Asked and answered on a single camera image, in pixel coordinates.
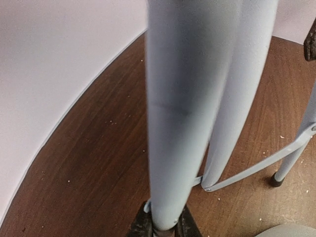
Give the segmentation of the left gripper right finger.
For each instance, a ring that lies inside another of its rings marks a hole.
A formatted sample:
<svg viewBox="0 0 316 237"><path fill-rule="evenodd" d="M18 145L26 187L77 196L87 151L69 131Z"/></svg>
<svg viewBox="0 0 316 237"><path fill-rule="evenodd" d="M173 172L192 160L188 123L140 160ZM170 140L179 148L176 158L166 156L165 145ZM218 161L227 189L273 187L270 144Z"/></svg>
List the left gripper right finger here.
<svg viewBox="0 0 316 237"><path fill-rule="evenodd" d="M175 226L175 237L201 237L201 232L187 205L185 205L178 223Z"/></svg>

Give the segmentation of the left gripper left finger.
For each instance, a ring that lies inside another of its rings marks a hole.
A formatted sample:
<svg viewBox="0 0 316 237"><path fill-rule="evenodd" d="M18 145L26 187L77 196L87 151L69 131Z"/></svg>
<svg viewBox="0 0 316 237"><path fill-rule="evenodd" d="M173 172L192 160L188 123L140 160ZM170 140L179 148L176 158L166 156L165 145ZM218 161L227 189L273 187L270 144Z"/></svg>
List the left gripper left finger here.
<svg viewBox="0 0 316 237"><path fill-rule="evenodd" d="M152 237L153 225L150 211L150 202L145 201L140 206L126 237Z"/></svg>

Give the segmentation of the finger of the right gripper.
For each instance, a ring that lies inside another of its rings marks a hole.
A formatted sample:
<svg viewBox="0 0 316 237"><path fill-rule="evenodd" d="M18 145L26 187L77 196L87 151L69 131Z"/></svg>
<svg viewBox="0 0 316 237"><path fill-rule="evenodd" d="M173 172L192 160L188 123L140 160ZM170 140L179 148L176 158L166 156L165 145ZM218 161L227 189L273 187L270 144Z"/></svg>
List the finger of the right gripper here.
<svg viewBox="0 0 316 237"><path fill-rule="evenodd" d="M316 59L316 21L313 22L304 40L304 57L306 61Z"/></svg>

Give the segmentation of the white perforated music stand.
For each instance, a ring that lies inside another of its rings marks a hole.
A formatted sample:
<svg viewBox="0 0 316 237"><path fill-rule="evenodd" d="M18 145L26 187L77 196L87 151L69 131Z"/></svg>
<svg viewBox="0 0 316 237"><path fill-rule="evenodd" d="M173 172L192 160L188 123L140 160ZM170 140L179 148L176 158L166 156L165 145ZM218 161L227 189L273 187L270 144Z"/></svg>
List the white perforated music stand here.
<svg viewBox="0 0 316 237"><path fill-rule="evenodd" d="M174 237L192 187L212 192L281 160L280 186L316 133L311 94L296 139L219 178L239 138L267 58L276 0L150 0L146 77L153 236Z"/></svg>

